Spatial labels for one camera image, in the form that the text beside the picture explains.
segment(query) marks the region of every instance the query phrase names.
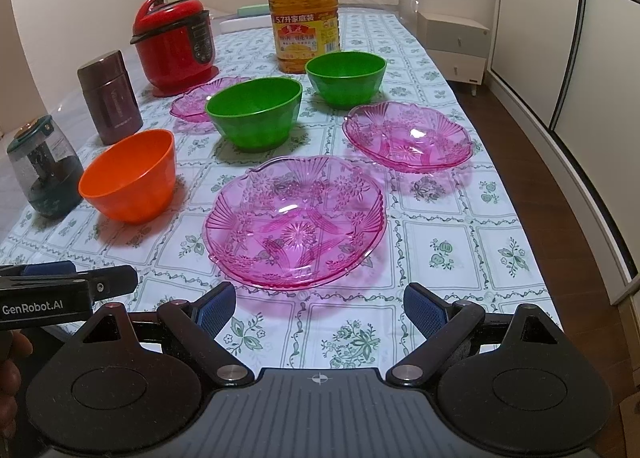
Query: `dark green lid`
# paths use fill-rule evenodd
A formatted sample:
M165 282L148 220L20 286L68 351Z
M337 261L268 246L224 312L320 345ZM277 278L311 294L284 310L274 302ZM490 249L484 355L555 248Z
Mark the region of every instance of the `dark green lid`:
M14 140L7 146L7 155L20 148L25 142L29 141L36 133L41 131L45 137L48 137L53 132L53 125L51 124L51 115L44 115L39 119L29 121L14 135Z

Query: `metal screw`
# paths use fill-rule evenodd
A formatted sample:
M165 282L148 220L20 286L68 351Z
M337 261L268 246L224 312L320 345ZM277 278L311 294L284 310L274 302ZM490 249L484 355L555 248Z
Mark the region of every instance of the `metal screw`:
M409 382L422 377L422 369L413 364L400 364L391 371L391 374L403 382Z
M216 372L218 377L228 382L235 382L236 380L245 378L248 373L249 371L240 364L226 364L225 366L220 366Z

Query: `drawer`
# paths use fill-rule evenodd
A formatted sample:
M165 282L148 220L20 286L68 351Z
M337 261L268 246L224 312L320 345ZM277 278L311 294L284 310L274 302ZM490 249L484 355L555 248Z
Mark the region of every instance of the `drawer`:
M444 79L448 81L462 81L465 83L482 84L484 77L485 58L442 52L440 50L427 50L433 63L442 72Z
M426 18L421 19L420 24L418 37L424 48L478 58L489 56L491 35L487 29Z

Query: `floral tablecloth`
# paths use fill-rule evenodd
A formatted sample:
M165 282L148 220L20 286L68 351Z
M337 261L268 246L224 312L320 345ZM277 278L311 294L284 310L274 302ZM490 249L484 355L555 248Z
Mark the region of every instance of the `floral tablecloth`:
M279 72L270 29L216 38L220 76ZM337 155L361 164L386 191L388 225L380 245L350 275L301 292L269 292L236 283L238 307L217 337L258 372L264 366L353 368L382 374L423 338L402 311L402 292L418 281L448 301L469 299L488 311L537 303L558 321L518 217L489 154L447 82L416 39L388 13L342 12L343 50L367 50L388 63L378 100L437 108L474 140L467 163L434 175L396 173L372 163L342 133L342 112L316 96L306 76L298 124L269 153L237 151L207 125L171 117L172 99L138 97L144 128L175 133L178 180L168 210L141 226L101 216L86 202L47 222L30 207L0 244L0 263L72 260L79 270L131 264L136 291L128 310L152 310L174 298L194 300L225 279L207 257L202 223L222 185L278 155ZM85 167L104 151L97 136L80 150ZM79 324L60 326L66 334Z

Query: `red pressure cooker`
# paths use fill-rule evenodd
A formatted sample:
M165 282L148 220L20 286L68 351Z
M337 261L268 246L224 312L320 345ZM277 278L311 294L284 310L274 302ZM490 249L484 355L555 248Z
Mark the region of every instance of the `red pressure cooker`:
M209 11L199 0L147 0L133 22L136 45L153 94L167 97L206 83L219 70Z

